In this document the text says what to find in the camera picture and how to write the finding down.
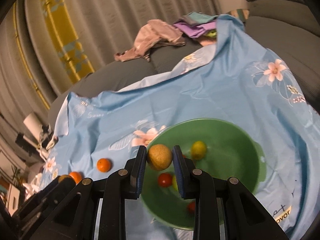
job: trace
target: bowl handle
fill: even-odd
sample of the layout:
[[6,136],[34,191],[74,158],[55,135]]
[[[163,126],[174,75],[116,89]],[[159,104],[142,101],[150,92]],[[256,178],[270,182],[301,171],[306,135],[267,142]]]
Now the bowl handle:
[[258,154],[258,161],[259,161],[258,182],[263,182],[266,179],[266,175],[267,175],[267,165],[266,165],[264,153],[260,144],[254,142],[254,146],[256,148],[256,151]]

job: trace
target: label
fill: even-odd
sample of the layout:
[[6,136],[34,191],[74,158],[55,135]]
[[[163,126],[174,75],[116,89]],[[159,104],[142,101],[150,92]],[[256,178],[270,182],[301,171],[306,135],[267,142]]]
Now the label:
[[281,215],[274,218],[275,221],[279,224],[282,220],[286,219],[290,215],[291,208],[292,206],[290,206],[287,210],[285,210]]

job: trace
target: blue gripper pad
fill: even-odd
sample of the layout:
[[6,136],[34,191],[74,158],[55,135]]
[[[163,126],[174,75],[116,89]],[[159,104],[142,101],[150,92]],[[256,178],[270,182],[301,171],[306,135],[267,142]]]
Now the blue gripper pad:
[[137,156],[134,161],[134,165],[131,171],[130,176],[130,184],[135,188],[135,193],[137,194],[137,198],[140,196],[142,192],[142,184],[144,171],[146,170],[146,162],[147,162],[147,148],[143,145],[139,147]]
[[186,197],[185,182],[190,180],[190,174],[188,172],[187,165],[186,165],[186,162],[184,161],[179,145],[176,145],[173,147],[172,154],[173,154],[172,161],[173,161],[174,173],[176,175],[178,191],[180,196],[182,198],[185,198]]

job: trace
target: yellow lemon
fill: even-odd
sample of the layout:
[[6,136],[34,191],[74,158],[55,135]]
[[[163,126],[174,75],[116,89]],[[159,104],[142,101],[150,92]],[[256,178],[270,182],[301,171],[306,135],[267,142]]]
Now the yellow lemon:
[[172,162],[172,152],[163,144],[153,145],[148,151],[147,162],[153,170],[163,171]]
[[67,175],[67,174],[64,174],[64,175],[61,175],[58,179],[58,182],[60,183],[61,181],[63,181],[65,178],[71,178],[73,179],[70,175]]
[[179,190],[178,190],[178,184],[177,184],[177,178],[176,178],[175,175],[172,177],[172,187],[173,187],[176,191],[179,191]]
[[204,158],[205,154],[207,153],[207,146],[202,141],[196,141],[191,146],[191,158],[194,160],[201,160]]

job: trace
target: curtain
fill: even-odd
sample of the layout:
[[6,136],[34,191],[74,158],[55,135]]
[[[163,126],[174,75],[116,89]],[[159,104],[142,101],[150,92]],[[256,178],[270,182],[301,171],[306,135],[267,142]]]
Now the curtain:
[[[191,11],[215,15],[220,7],[217,0],[17,0],[0,25],[1,113],[31,138],[28,114],[47,124],[55,98],[130,49],[148,20],[172,24]],[[35,162],[15,138],[0,119],[0,146]]]

